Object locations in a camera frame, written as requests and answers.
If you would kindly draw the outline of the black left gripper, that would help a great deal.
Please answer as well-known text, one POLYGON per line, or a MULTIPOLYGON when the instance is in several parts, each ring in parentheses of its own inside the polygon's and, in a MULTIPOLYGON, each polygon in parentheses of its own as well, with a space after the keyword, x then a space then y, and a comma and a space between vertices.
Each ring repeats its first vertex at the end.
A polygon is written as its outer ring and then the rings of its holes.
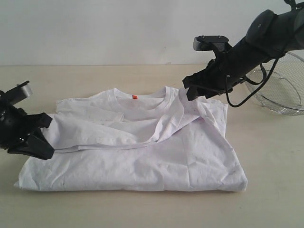
POLYGON ((54 149, 41 129, 48 128, 52 118, 46 113, 27 114, 9 102, 7 92, 0 92, 0 147, 9 154, 51 159, 54 149))

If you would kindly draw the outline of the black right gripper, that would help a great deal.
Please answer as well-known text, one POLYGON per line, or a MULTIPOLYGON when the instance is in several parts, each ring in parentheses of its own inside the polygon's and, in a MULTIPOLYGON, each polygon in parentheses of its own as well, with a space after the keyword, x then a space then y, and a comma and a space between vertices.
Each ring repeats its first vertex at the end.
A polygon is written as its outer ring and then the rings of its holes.
POLYGON ((248 60, 252 47, 244 39, 231 46, 227 37, 216 36, 211 47, 215 59, 209 61, 205 69, 182 80, 184 88, 188 89, 188 101, 201 96, 209 99, 226 93, 252 68, 248 60))

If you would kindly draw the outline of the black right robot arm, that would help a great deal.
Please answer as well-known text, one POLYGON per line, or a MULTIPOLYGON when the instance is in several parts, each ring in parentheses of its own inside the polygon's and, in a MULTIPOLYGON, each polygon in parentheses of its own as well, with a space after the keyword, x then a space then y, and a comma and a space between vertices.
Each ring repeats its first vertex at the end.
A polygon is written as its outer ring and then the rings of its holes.
POLYGON ((195 51, 213 51, 207 67, 183 80, 187 99, 211 98, 230 93, 248 81, 247 73, 263 63, 282 58, 287 52, 304 48, 304 4, 287 0, 291 10, 275 14, 267 9, 250 25, 246 35, 231 46, 225 36, 197 36, 195 51))

